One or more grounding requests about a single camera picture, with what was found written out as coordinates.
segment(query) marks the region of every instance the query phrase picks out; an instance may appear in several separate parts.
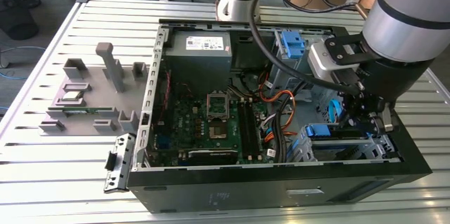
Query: white table surface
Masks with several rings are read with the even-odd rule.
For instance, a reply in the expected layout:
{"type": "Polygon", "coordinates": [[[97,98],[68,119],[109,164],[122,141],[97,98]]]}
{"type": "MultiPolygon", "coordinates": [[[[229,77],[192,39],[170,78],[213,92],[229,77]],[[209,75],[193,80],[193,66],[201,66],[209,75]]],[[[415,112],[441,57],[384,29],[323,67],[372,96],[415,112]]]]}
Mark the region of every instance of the white table surface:
{"type": "MultiPolygon", "coordinates": [[[[261,7],[269,23],[339,25],[357,33],[353,13],[305,14],[261,7]]],[[[160,18],[213,20],[210,4],[132,0],[76,3],[0,123],[1,223],[448,223],[448,95],[428,71],[401,95],[396,111],[433,173],[348,205],[150,215],[128,193],[102,194],[104,160],[114,137],[41,137],[37,125],[64,78],[62,63],[101,64],[98,42],[122,65],[152,62],[160,18]]]]}

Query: green circuit board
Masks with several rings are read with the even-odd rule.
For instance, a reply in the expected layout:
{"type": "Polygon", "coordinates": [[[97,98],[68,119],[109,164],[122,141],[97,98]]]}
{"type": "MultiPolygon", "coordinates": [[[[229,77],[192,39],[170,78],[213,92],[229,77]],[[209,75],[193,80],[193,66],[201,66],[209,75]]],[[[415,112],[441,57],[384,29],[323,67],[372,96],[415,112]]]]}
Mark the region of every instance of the green circuit board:
{"type": "MultiPolygon", "coordinates": [[[[229,117],[227,120],[206,119],[206,100],[178,100],[174,102],[173,120],[169,136],[156,138],[158,143],[157,163],[160,166],[177,166],[180,157],[192,150],[235,150],[239,153],[239,163],[265,163],[265,159],[248,160],[241,156],[241,138],[239,121],[237,101],[229,101],[229,117]]],[[[224,112],[220,101],[209,104],[209,110],[224,112]]],[[[265,114],[265,104],[252,104],[255,121],[259,125],[260,114],[265,114]]]]}

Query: gray post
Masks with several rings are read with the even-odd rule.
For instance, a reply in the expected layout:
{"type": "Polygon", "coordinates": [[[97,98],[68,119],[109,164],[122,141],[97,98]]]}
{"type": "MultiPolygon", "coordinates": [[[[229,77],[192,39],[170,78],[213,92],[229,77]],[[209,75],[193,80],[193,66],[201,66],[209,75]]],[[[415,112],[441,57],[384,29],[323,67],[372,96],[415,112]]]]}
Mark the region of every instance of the gray post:
{"type": "Polygon", "coordinates": [[[112,49],[113,46],[110,43],[100,42],[97,44],[96,53],[102,58],[114,90],[117,92],[124,92],[124,82],[121,80],[121,67],[114,63],[114,59],[112,57],[112,49]]]}

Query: ram slot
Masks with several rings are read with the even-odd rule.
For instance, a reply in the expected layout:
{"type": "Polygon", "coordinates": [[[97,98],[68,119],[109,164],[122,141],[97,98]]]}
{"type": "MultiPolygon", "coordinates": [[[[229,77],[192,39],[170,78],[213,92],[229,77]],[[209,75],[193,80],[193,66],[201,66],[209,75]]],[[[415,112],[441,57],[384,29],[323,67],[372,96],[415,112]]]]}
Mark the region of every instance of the ram slot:
{"type": "Polygon", "coordinates": [[[240,127],[240,141],[241,141],[241,156],[244,159],[251,160],[252,158],[256,158],[260,153],[252,103],[249,102],[239,103],[237,114],[239,114],[239,127],[240,127]]]}

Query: blue plastic clip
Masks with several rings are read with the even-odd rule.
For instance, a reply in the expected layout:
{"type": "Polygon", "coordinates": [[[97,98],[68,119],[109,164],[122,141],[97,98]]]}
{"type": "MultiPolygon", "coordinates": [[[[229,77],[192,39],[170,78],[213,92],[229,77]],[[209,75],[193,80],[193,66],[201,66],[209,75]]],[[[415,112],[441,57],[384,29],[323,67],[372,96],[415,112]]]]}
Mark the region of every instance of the blue plastic clip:
{"type": "Polygon", "coordinates": [[[287,49],[287,57],[289,59],[299,59],[303,56],[305,47],[304,40],[297,32],[281,31],[283,43],[287,49]]]}
{"type": "Polygon", "coordinates": [[[307,126],[307,135],[311,136],[331,136],[328,126],[316,124],[307,126]]]}
{"type": "Polygon", "coordinates": [[[339,117],[340,112],[341,112],[340,102],[335,99],[331,99],[329,104],[328,104],[328,116],[329,116],[331,123],[335,123],[336,121],[335,114],[336,114],[336,117],[339,117]]]}

